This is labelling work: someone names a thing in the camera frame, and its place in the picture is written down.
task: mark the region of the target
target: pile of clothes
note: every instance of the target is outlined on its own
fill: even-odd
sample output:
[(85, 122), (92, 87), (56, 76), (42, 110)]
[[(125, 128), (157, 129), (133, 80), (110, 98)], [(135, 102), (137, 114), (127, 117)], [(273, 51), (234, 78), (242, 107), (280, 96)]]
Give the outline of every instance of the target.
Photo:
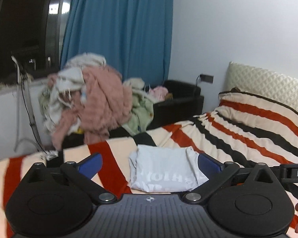
[(122, 126), (131, 135), (144, 132), (153, 119), (153, 104), (168, 94), (164, 87), (144, 91), (140, 78), (122, 83), (121, 74), (101, 55), (84, 53), (70, 59), (64, 69), (48, 76), (39, 94), (44, 125), (56, 150), (71, 133), (84, 134), (84, 143), (109, 138)]

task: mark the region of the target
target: white wall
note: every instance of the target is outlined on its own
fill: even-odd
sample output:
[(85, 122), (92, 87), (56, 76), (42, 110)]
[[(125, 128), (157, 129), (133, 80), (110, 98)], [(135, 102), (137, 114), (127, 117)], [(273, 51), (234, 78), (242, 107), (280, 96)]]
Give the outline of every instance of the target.
[[(43, 85), (40, 81), (35, 81), (30, 87), (31, 103), (33, 106), (34, 116), (39, 130), (40, 138), (43, 144), (51, 144), (51, 139), (45, 133), (43, 128), (43, 117), (40, 113), (38, 94), (42, 90)], [(18, 147), (17, 152), (13, 151), (16, 140), (16, 116), (17, 116), (17, 92), (16, 88), (9, 88), (6, 91), (0, 91), (0, 159), (7, 157), (16, 157), (22, 154), (29, 154), (36, 151), (36, 147), (28, 142), (23, 142)], [(19, 90), (19, 131), (20, 139), (29, 138), (35, 141), (31, 127), (29, 125), (29, 117), (24, 107), (21, 91)]]
[(169, 79), (201, 74), (203, 111), (218, 105), (230, 61), (298, 78), (298, 0), (174, 0)]

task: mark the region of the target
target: wall outlet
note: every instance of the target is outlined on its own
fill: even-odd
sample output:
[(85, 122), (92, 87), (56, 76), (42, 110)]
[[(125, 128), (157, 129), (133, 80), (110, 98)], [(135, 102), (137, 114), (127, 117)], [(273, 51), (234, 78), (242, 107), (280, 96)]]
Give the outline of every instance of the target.
[(211, 75), (206, 75), (206, 74), (200, 74), (200, 80), (202, 82), (208, 82), (208, 83), (213, 83), (213, 79), (214, 79), (214, 76), (211, 76)]

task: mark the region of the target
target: logo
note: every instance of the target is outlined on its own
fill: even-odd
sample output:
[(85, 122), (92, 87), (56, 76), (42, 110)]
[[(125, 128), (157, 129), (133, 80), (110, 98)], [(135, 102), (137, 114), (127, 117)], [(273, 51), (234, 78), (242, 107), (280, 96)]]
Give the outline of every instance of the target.
[(153, 197), (151, 197), (151, 196), (149, 196), (148, 198), (146, 198), (146, 201), (148, 201), (148, 202), (152, 202), (152, 201), (154, 201), (155, 200), (155, 198), (153, 198)]

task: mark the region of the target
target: striped blanket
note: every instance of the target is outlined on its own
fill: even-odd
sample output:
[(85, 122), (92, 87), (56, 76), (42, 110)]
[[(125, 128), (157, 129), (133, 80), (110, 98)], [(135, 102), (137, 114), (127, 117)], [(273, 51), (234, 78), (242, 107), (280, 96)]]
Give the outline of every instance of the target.
[[(143, 193), (128, 187), (128, 156), (137, 144), (178, 148), (192, 146), (220, 162), (234, 161), (241, 167), (256, 162), (269, 166), (298, 163), (298, 113), (275, 101), (243, 92), (220, 93), (221, 103), (214, 111), (141, 133), (134, 137), (110, 139), (64, 151), (64, 161), (79, 162), (101, 153), (102, 169), (93, 181), (120, 197), (123, 193)], [(4, 215), (4, 206), (34, 162), (45, 162), (42, 153), (0, 161), (0, 238), (13, 235)], [(294, 204), (298, 200), (287, 192)], [(288, 230), (298, 237), (295, 214)]]

